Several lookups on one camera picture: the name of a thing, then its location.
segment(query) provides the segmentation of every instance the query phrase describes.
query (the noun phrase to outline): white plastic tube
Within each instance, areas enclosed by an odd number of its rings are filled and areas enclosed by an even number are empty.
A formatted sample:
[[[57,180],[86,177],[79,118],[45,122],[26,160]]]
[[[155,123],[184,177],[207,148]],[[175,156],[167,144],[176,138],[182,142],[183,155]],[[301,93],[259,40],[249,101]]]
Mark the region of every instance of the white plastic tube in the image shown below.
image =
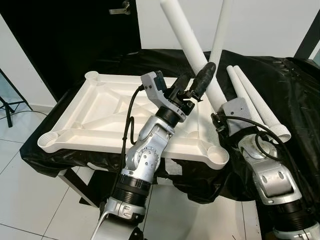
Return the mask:
[[[262,121],[259,113],[257,112],[254,104],[252,103],[248,93],[246,92],[244,86],[242,85],[236,71],[232,66],[228,66],[226,68],[226,71],[229,74],[229,77],[231,79],[232,85],[234,87],[235,93],[238,97],[244,98],[245,102],[247,104],[249,113],[251,115],[251,119],[259,124],[265,125],[264,122]]]
[[[219,15],[218,24],[214,35],[213,45],[210,54],[210,62],[219,66],[222,48],[224,47],[225,37],[228,30],[229,19],[232,12],[234,0],[223,0]]]
[[[283,142],[287,142],[291,138],[291,134],[286,126],[282,125],[275,114],[271,111],[264,99],[260,96],[255,87],[251,84],[247,76],[240,69],[239,66],[234,66],[236,74],[238,75],[242,85],[248,93],[250,99],[255,106],[255,109],[260,114],[263,122],[274,132]]]
[[[189,64],[194,73],[197,74],[206,65],[207,59],[202,52],[180,4],[177,0],[161,0],[160,4]],[[222,104],[227,102],[216,76],[213,77],[210,85],[207,87],[206,95],[215,112],[219,110]]]

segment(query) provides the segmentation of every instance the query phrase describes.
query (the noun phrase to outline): black cloth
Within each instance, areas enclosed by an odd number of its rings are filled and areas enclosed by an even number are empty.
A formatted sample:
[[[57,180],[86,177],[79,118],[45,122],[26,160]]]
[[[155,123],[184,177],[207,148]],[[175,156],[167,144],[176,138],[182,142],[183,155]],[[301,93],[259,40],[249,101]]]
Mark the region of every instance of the black cloth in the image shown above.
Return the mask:
[[[320,209],[320,68],[307,60],[243,56],[224,50],[217,79],[227,100],[236,97],[226,71],[228,65],[240,66],[279,121],[291,132],[292,138],[286,146],[311,186],[317,209]],[[156,70],[161,70],[165,77],[178,77],[183,73],[194,76],[184,53],[168,49],[143,49],[128,55],[102,54],[88,69],[100,74],[137,76]],[[119,170],[120,155],[116,153],[71,149],[46,153],[37,145],[38,138],[52,129],[83,82],[79,81],[63,96],[20,149],[22,159],[41,174],[56,177],[60,170],[86,166],[88,162],[111,172]],[[230,152],[230,161],[222,170],[210,169],[202,162],[175,161],[182,166],[182,176],[169,175],[163,162],[156,176],[172,179],[193,201],[211,203],[218,195],[238,201],[257,198],[252,173],[237,152]]]

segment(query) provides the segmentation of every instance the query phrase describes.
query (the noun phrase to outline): white tray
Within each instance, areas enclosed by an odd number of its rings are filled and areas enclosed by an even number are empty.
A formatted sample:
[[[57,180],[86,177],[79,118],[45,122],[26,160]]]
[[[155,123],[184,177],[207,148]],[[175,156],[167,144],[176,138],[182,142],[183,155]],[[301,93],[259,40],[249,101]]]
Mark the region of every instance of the white tray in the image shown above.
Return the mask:
[[[96,71],[87,72],[85,78],[83,86],[52,130],[38,139],[38,146],[47,153],[59,149],[121,152],[129,102],[142,84],[141,79],[139,76],[105,75]],[[167,87],[175,80],[166,77]],[[221,169],[228,162],[229,154],[219,146],[210,118],[212,107],[206,95],[202,98],[185,122],[177,124],[175,135],[161,156],[204,162],[212,169]],[[138,93],[131,111],[135,140],[149,116],[157,110],[144,91]],[[127,141],[126,150],[131,146]]]

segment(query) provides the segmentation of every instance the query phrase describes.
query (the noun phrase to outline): door handle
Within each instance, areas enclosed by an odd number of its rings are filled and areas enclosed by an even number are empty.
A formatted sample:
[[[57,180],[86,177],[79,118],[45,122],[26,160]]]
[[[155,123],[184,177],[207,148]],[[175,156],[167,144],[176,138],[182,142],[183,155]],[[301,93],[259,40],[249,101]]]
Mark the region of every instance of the door handle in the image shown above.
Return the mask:
[[[125,15],[130,15],[130,3],[128,0],[123,1],[122,3],[123,8],[117,8],[117,9],[109,9],[109,13],[111,15],[115,14],[125,14]]]

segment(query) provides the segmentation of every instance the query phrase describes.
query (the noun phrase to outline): black door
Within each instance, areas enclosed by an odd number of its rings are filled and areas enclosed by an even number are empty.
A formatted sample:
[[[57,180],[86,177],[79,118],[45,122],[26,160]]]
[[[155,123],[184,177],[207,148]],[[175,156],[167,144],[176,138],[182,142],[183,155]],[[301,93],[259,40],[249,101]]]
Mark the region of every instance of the black door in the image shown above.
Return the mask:
[[[3,0],[0,13],[58,101],[100,54],[141,49],[136,1],[130,15],[109,13],[123,1]]]

